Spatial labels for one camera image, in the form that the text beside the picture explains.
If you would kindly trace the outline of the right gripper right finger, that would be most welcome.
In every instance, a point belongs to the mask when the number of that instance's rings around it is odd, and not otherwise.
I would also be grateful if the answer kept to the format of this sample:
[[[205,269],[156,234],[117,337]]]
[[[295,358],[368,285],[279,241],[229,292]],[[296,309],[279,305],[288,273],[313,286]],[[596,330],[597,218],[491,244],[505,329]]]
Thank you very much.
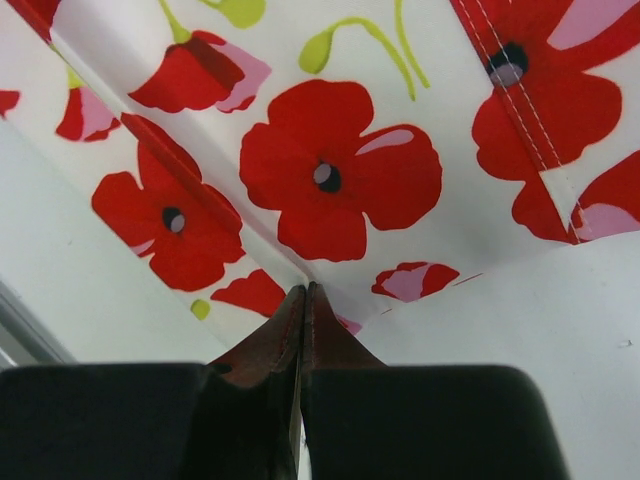
[[[302,397],[315,479],[566,479],[543,397],[503,365],[389,366],[305,302]]]

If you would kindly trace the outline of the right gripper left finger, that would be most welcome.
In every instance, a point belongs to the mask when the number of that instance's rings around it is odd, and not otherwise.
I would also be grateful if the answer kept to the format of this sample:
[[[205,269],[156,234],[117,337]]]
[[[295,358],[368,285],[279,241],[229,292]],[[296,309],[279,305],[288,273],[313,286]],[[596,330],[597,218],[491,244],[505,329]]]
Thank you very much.
[[[5,479],[293,479],[305,290],[209,364],[12,368]]]

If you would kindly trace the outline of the white red poppy skirt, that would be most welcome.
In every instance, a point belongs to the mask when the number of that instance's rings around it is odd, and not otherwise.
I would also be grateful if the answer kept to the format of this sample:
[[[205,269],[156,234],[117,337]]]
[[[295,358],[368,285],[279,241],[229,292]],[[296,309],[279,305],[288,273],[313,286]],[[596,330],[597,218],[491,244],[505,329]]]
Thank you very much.
[[[639,227],[635,1],[5,1],[1,113],[233,335]]]

